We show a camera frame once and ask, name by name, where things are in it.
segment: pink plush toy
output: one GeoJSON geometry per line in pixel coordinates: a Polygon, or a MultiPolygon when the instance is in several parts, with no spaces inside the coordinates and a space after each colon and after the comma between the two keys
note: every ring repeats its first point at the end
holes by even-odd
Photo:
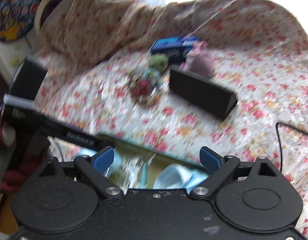
{"type": "Polygon", "coordinates": [[[214,63],[207,45],[206,41],[195,42],[193,49],[187,54],[186,62],[181,64],[180,69],[191,71],[204,77],[211,77],[214,63]]]}

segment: floral bedspread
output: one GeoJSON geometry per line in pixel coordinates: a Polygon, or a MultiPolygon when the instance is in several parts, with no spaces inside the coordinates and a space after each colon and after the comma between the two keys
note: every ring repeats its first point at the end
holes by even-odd
{"type": "MultiPolygon", "coordinates": [[[[137,0],[63,0],[41,35],[45,48],[37,58],[49,71],[36,107],[92,134],[195,163],[202,146],[243,161],[265,155],[279,168],[275,123],[308,131],[308,36],[270,1],[150,7],[137,0]],[[156,39],[187,34],[208,41],[214,81],[237,94],[223,122],[171,94],[168,75],[152,108],[136,104],[127,90],[126,71],[146,67],[156,39]]],[[[283,173],[304,201],[297,228],[308,236],[308,138],[284,127],[280,135],[283,173]]]]}

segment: green plush toy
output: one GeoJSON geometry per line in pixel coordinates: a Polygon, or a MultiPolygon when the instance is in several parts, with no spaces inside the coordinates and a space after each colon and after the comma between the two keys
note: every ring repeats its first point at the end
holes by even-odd
{"type": "Polygon", "coordinates": [[[161,73],[164,72],[167,66],[168,66],[168,57],[162,53],[154,54],[148,60],[148,67],[155,68],[161,73]]]}

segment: round pad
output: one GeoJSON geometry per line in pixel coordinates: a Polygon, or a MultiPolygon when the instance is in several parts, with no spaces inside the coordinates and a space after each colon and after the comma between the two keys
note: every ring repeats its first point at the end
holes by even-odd
{"type": "Polygon", "coordinates": [[[0,41],[15,41],[34,25],[39,0],[0,0],[0,41]]]}
{"type": "Polygon", "coordinates": [[[21,188],[12,203],[12,211],[19,224],[56,233],[83,223],[97,205],[97,194],[87,185],[44,177],[21,188]]]}
{"type": "Polygon", "coordinates": [[[293,225],[303,208],[299,194],[284,182],[257,176],[226,185],[216,195],[216,206],[227,220],[245,230],[282,229],[293,225]]]}

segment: stuffed toy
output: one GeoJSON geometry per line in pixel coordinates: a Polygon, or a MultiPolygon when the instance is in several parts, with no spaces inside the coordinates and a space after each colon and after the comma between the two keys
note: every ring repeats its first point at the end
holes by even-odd
{"type": "MultiPolygon", "coordinates": [[[[157,59],[159,64],[156,64],[156,67],[163,70],[164,66],[160,64],[161,58],[157,59]]],[[[158,102],[161,97],[160,88],[162,85],[160,81],[161,72],[159,70],[148,66],[147,68],[128,71],[126,74],[128,76],[127,86],[132,98],[136,102],[149,107],[158,102]]]]}
{"type": "Polygon", "coordinates": [[[147,66],[163,73],[167,68],[168,63],[168,57],[165,54],[157,53],[149,58],[147,66]]]}
{"type": "Polygon", "coordinates": [[[214,62],[210,56],[206,41],[193,44],[193,49],[187,54],[186,62],[182,63],[180,69],[194,72],[206,78],[213,76],[214,62]]]}

